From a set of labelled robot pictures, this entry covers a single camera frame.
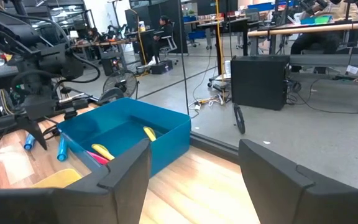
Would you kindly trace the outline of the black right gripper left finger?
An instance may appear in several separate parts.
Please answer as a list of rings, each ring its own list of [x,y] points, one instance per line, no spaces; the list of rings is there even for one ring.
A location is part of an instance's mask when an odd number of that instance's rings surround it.
[[[150,163],[143,139],[65,188],[0,189],[0,224],[138,224]]]

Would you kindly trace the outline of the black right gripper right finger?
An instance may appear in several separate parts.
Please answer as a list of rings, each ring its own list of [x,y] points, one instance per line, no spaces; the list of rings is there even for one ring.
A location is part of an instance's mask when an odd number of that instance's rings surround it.
[[[239,165],[261,224],[358,224],[358,189],[248,139]]]

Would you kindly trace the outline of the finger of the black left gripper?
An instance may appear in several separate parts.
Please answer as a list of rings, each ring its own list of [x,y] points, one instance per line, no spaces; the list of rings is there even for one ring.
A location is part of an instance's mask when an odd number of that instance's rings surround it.
[[[45,151],[48,149],[46,140],[44,139],[43,132],[41,131],[38,122],[30,120],[26,116],[18,116],[17,127],[31,134]]]

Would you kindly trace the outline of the pink highlighter marker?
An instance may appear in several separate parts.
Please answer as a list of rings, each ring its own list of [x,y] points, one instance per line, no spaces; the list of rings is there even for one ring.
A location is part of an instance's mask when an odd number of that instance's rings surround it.
[[[100,156],[98,154],[89,151],[87,151],[87,153],[101,165],[106,165],[109,162],[109,160],[103,156]]]

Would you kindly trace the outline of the yellow highlighter marker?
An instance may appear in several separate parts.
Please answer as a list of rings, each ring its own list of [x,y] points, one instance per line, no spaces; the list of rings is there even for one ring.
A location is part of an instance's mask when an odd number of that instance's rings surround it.
[[[150,141],[155,141],[157,139],[156,134],[152,128],[150,128],[148,126],[144,126],[143,130],[144,130],[145,134],[147,135],[147,137],[150,139]]]
[[[92,144],[91,147],[97,151],[99,154],[101,154],[103,157],[105,157],[107,160],[111,161],[115,157],[107,150],[106,147],[104,147],[101,144]]]

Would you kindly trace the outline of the blue highlighter marker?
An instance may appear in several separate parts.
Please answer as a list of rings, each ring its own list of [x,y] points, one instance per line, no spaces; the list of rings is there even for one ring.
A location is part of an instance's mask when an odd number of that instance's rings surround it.
[[[58,145],[58,154],[57,154],[57,159],[60,162],[67,160],[67,157],[68,157],[67,151],[68,151],[67,142],[63,136],[60,136],[60,142]]]
[[[23,145],[23,148],[26,150],[26,151],[29,151],[31,150],[33,147],[34,147],[34,143],[35,143],[35,138],[33,137],[33,135],[31,134],[28,134],[26,136],[26,139],[25,139],[25,143]]]

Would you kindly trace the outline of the yellow translucent bin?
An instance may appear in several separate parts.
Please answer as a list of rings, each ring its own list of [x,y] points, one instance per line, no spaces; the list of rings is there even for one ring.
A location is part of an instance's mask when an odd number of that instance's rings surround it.
[[[81,178],[76,170],[63,169],[38,181],[32,188],[65,188]]]

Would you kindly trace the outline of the blue plastic bin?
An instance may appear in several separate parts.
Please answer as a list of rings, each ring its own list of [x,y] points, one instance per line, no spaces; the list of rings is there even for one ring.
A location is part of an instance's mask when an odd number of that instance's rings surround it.
[[[191,120],[186,114],[121,98],[58,124],[68,147],[89,170],[101,167],[93,157],[93,144],[101,144],[118,157],[147,137],[144,127],[157,135],[151,142],[151,176],[182,156],[190,147]]]

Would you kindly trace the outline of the black floor fan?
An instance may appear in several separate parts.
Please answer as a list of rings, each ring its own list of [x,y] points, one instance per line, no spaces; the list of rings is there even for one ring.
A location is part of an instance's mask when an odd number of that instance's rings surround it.
[[[117,87],[123,93],[123,98],[130,98],[134,93],[137,94],[139,82],[135,74],[130,70],[119,70],[108,76],[103,85],[102,94],[108,89]]]

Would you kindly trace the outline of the person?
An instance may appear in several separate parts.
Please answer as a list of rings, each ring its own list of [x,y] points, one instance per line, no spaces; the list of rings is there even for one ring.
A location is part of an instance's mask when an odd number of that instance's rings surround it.
[[[354,2],[344,0],[316,0],[311,9],[302,12],[300,19],[331,16],[334,21],[346,17],[350,20],[358,19],[358,7]],[[335,54],[339,44],[343,40],[343,31],[331,30],[327,32],[310,32],[301,34],[292,44],[290,54],[299,55],[304,50],[309,50],[313,45],[320,46],[323,54]]]
[[[173,33],[173,26],[168,16],[162,15],[159,19],[159,28],[152,36],[152,41],[147,47],[147,61],[148,66],[159,63],[160,48],[169,45],[167,37]]]
[[[98,43],[101,41],[101,34],[98,32],[97,28],[88,29],[88,39],[92,43]]]

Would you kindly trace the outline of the black computer tower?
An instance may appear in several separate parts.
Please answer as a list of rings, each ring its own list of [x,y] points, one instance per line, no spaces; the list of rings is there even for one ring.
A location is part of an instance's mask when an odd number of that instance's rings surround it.
[[[280,111],[287,100],[288,55],[255,55],[231,60],[232,102]]]

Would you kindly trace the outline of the grey office chair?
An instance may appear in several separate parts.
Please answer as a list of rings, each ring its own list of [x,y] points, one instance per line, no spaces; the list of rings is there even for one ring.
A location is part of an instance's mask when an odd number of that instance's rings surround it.
[[[156,33],[158,41],[158,53],[164,54],[164,60],[171,60],[173,64],[176,65],[178,63],[178,59],[168,57],[170,52],[173,52],[177,49],[173,35],[173,24],[165,17],[161,17],[159,23],[160,27]]]

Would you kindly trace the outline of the wooden workbench grey legs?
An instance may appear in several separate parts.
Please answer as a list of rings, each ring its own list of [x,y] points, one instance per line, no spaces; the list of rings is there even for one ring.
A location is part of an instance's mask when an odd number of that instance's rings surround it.
[[[287,35],[287,34],[305,34],[305,33],[317,33],[327,31],[350,31],[358,30],[358,22],[350,23],[330,23],[323,25],[313,26],[280,26],[274,29],[266,30],[255,30],[248,34],[248,38],[251,41],[250,54],[252,56],[257,55],[259,48],[259,37],[267,36],[270,41],[270,48],[268,52],[270,54],[275,53],[276,47],[276,36]],[[352,65],[358,67],[358,54],[354,55],[350,53],[347,55],[325,55],[325,54],[314,54],[314,55],[292,55],[290,57],[291,65],[317,65],[317,66],[334,66],[334,67],[347,67]]]

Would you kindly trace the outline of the small green bin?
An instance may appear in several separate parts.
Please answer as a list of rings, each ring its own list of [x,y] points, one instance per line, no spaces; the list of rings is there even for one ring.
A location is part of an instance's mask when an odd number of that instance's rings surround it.
[[[323,15],[314,18],[315,24],[327,24],[327,23],[331,23],[332,21],[333,21],[332,15]]]

